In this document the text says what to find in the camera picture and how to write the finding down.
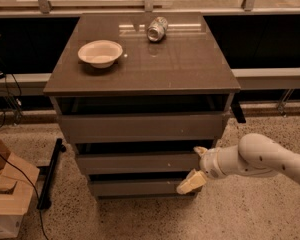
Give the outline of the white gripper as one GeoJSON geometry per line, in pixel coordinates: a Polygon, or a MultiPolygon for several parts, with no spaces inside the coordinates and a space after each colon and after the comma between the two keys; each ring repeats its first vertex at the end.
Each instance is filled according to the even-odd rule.
{"type": "Polygon", "coordinates": [[[218,162],[220,148],[207,149],[196,146],[193,150],[200,156],[199,167],[205,174],[202,171],[191,170],[186,178],[177,186],[176,191],[179,194],[188,194],[202,187],[207,183],[207,177],[214,180],[226,177],[218,162]]]}

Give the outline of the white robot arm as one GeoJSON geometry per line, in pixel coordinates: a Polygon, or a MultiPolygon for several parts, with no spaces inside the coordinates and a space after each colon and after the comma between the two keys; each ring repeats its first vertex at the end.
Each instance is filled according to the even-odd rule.
{"type": "Polygon", "coordinates": [[[261,134],[244,135],[231,147],[196,146],[194,151],[200,157],[199,170],[189,172],[177,186],[178,194],[188,194],[208,179],[224,179],[229,175],[272,177],[281,173],[300,185],[300,154],[261,134]]]}

